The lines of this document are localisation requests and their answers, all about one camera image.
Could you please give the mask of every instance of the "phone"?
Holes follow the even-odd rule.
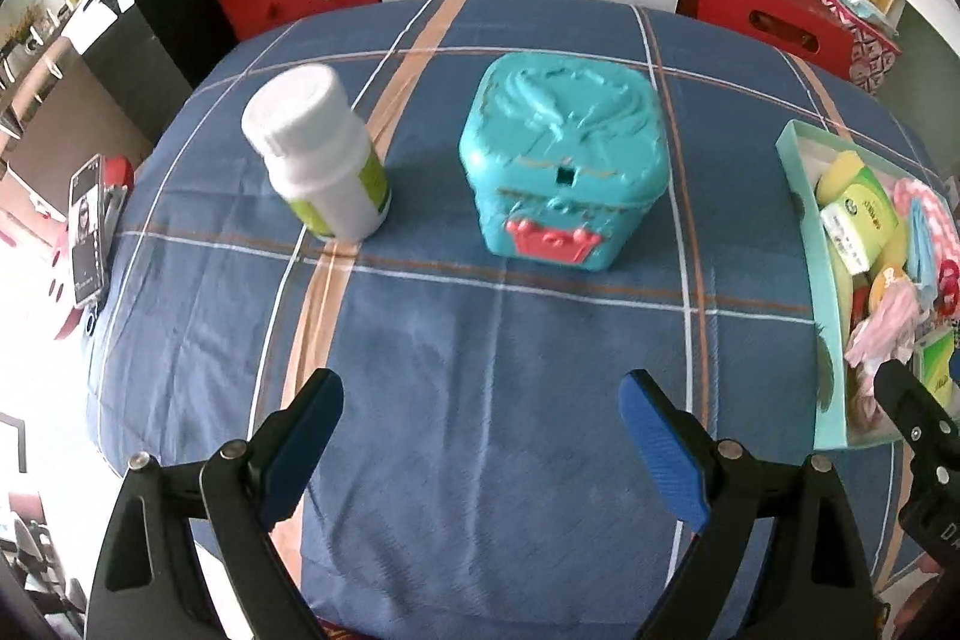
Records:
[[[67,239],[77,307],[96,301],[107,287],[103,225],[104,157],[95,155],[70,178]]]

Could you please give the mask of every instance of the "teal box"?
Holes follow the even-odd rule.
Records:
[[[813,319],[817,327],[817,415],[813,447],[818,451],[866,448],[901,439],[890,424],[861,432],[847,416],[847,372],[837,286],[827,250],[827,233],[820,221],[815,188],[818,180],[844,150],[853,150],[888,190],[896,180],[912,177],[886,159],[835,134],[800,121],[790,121],[776,140],[787,183],[800,214],[800,234],[810,277]],[[960,394],[954,394],[954,400]],[[949,412],[957,420],[958,410]]]
[[[591,271],[610,266],[670,177],[650,80],[545,52],[487,69],[460,160],[491,253]]]

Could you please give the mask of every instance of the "red box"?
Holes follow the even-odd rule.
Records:
[[[870,23],[858,18],[839,0],[820,1],[830,12],[837,15],[844,28],[848,28],[853,33],[853,51],[848,79],[870,95],[875,94],[877,88],[883,84],[887,71],[894,68],[896,59],[904,52],[888,36]]]
[[[817,0],[679,0],[677,11],[851,78],[853,33]]]

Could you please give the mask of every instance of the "teal tray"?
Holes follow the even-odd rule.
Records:
[[[890,186],[893,180],[901,177],[913,176],[869,150],[802,121],[790,121],[776,140],[776,152],[784,165],[787,183],[800,215],[813,319],[817,326],[817,417],[813,447],[818,451],[868,448],[901,439],[892,425],[861,432],[848,426],[847,421],[847,380],[837,290],[827,250],[829,240],[820,223],[820,208],[814,196],[820,175],[844,150],[856,150],[884,186]],[[960,393],[954,392],[952,409],[949,410],[954,420],[960,413],[958,404]]]

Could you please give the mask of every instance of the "light blue package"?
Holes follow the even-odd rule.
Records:
[[[460,159],[491,252],[591,271],[610,266],[670,176],[644,74],[545,52],[487,69]]]
[[[937,298],[937,266],[920,199],[910,200],[910,242],[907,244],[905,271],[917,284],[920,309],[929,310]]]

